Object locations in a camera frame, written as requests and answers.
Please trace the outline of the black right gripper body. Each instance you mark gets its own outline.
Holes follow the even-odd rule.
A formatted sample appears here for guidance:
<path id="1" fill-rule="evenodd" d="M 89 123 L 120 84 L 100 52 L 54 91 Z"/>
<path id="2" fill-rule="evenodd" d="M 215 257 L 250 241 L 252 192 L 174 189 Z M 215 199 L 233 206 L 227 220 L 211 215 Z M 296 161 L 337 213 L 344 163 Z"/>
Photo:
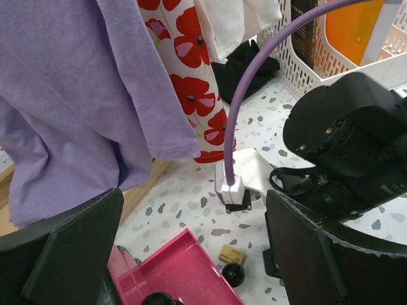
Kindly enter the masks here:
<path id="1" fill-rule="evenodd" d="M 272 170 L 271 185 L 301 205 L 339 222 L 406 194 L 406 154 L 353 154 L 335 159 L 328 153 L 307 157 L 313 167 Z"/>

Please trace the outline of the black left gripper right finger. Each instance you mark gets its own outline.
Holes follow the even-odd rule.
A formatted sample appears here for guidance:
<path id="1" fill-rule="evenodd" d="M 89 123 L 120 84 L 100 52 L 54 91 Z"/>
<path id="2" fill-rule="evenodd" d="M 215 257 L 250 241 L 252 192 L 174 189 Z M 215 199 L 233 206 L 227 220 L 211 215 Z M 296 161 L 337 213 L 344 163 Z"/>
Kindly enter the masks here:
<path id="1" fill-rule="evenodd" d="M 318 214 L 269 190 L 272 264 L 290 304 L 406 304 L 406 245 Z"/>

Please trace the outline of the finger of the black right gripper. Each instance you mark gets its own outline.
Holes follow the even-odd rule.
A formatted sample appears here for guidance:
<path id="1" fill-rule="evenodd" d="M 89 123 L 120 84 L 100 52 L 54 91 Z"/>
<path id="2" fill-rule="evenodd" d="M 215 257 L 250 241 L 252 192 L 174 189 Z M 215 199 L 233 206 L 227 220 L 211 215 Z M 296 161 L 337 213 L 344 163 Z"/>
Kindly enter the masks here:
<path id="1" fill-rule="evenodd" d="M 272 249 L 263 251 L 263 262 L 265 266 L 265 272 L 268 276 L 282 279 L 282 273 Z"/>

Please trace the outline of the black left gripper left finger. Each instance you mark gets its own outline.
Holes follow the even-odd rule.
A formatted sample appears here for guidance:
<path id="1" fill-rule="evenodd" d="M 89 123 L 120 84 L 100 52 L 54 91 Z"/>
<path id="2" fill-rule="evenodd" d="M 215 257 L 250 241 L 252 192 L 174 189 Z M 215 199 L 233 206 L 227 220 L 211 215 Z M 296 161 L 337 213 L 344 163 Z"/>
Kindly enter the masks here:
<path id="1" fill-rule="evenodd" d="M 96 304 L 120 223 L 110 189 L 1 237 L 1 304 Z"/>

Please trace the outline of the pink drawer tray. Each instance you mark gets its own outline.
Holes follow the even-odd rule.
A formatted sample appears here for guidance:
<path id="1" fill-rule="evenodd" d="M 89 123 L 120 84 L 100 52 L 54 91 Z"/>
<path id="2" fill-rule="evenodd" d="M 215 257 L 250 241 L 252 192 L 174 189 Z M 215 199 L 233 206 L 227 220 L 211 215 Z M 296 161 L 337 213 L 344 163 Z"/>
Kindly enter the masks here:
<path id="1" fill-rule="evenodd" d="M 139 267 L 115 269 L 112 251 L 107 267 L 122 304 L 142 304 L 154 292 L 165 292 L 185 305 L 244 303 L 189 229 Z"/>

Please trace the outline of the Three Days To See book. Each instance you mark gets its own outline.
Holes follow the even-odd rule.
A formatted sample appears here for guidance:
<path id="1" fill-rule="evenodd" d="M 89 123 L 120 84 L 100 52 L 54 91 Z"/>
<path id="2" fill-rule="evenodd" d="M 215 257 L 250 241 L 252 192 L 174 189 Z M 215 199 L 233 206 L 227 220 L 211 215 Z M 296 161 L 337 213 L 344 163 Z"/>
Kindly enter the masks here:
<path id="1" fill-rule="evenodd" d="M 292 0 L 291 20 L 296 20 L 298 17 L 318 5 L 317 0 Z M 317 20 L 313 19 L 291 35 L 295 54 L 311 69 L 314 68 L 316 30 Z"/>

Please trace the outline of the orange folder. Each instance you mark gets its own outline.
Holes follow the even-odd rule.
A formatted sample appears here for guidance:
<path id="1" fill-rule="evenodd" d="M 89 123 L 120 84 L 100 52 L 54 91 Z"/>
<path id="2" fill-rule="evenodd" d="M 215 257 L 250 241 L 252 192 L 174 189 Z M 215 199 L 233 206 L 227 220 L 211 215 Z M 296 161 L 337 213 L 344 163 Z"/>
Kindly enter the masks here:
<path id="1" fill-rule="evenodd" d="M 328 78 L 360 67 L 383 1 L 366 1 L 320 17 L 314 72 Z"/>

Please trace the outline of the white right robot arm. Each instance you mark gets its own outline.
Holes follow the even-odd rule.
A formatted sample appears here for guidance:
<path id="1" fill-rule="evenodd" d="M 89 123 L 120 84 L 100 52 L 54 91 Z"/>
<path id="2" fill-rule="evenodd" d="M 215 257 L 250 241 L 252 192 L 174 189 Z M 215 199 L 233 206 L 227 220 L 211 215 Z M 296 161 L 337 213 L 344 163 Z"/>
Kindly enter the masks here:
<path id="1" fill-rule="evenodd" d="M 338 222 L 406 193 L 406 99 L 361 72 L 304 94 L 283 128 L 308 168 L 274 168 L 272 187 Z"/>

